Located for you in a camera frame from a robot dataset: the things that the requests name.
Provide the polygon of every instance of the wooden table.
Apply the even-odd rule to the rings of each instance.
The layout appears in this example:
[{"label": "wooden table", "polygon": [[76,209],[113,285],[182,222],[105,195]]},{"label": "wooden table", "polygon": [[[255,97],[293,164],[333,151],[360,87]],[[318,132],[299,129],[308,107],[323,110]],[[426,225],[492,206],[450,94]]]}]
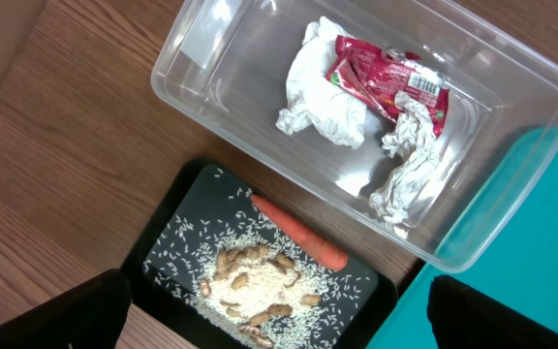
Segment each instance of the wooden table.
[{"label": "wooden table", "polygon": [[[42,2],[0,80],[0,323],[119,267],[181,166],[198,156],[332,232],[397,284],[410,280],[415,257],[158,100],[150,71],[181,0],[34,5]],[[461,3],[558,63],[558,1]],[[189,346],[135,307],[120,340]]]}]

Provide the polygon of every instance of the carrot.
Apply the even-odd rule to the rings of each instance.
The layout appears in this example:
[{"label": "carrot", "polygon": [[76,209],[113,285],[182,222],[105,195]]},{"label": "carrot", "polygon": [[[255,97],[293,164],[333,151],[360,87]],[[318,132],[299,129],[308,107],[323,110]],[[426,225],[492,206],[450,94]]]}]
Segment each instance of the carrot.
[{"label": "carrot", "polygon": [[292,218],[281,208],[275,206],[269,200],[253,195],[253,205],[263,214],[268,216],[279,229],[294,240],[300,248],[307,252],[318,264],[330,270],[339,271],[348,264],[348,255],[332,243],[320,238],[311,229],[305,227],[296,219]]}]

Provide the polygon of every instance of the clear plastic bin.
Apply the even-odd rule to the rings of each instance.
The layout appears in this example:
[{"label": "clear plastic bin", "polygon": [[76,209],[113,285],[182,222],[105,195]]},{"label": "clear plastic bin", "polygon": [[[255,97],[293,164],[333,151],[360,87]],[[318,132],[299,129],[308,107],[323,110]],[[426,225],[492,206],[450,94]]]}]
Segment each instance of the clear plastic bin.
[{"label": "clear plastic bin", "polygon": [[[275,127],[305,27],[321,16],[380,47],[416,52],[449,77],[449,116],[437,140],[442,164],[402,224],[382,224],[368,206],[369,194],[399,165],[380,149],[393,124],[369,115],[357,150],[334,145],[313,127],[292,136]],[[451,272],[477,260],[558,149],[558,66],[451,1],[186,0],[152,86],[278,173]],[[499,203],[475,215],[474,229],[451,235],[514,140],[536,128],[548,151],[531,153],[520,167],[524,175],[510,178],[510,188],[523,190],[502,190]]]}]

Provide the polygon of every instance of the black tray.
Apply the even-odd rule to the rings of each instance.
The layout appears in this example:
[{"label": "black tray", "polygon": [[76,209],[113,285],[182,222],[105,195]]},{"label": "black tray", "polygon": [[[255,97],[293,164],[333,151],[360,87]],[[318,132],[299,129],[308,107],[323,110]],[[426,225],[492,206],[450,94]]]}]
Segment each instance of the black tray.
[{"label": "black tray", "polygon": [[[199,276],[195,270],[201,267],[190,254],[203,242],[214,246],[219,232],[227,227],[244,228],[242,216],[257,215],[251,193],[248,185],[217,164],[205,160],[187,164],[122,266],[131,280],[133,302],[200,348],[244,347],[203,319],[186,299]],[[177,234],[184,218],[194,228]],[[261,234],[273,241],[270,230]],[[347,295],[321,304],[330,314],[333,303],[332,315],[337,320],[322,327],[315,338],[312,334],[310,340],[331,342],[338,337],[334,348],[365,347],[394,308],[395,287],[352,256],[333,276],[345,279],[340,292]],[[350,297],[356,289],[358,294],[352,295],[356,298]]]}]

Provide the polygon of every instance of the white napkin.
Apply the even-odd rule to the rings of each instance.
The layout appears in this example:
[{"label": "white napkin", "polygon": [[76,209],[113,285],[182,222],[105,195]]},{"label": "white napkin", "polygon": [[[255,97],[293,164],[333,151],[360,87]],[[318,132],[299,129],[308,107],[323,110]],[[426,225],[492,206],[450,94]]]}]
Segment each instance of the white napkin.
[{"label": "white napkin", "polygon": [[408,218],[407,208],[440,164],[434,148],[432,119],[422,103],[406,92],[395,95],[395,105],[403,110],[395,130],[383,137],[383,149],[395,154],[404,164],[393,170],[387,183],[369,197],[369,205],[388,223],[401,223]]},{"label": "white napkin", "polygon": [[279,111],[276,125],[291,135],[313,124],[331,142],[358,148],[364,140],[367,107],[325,79],[337,58],[338,35],[350,36],[324,16],[307,25],[302,48],[288,72],[288,108]]}]

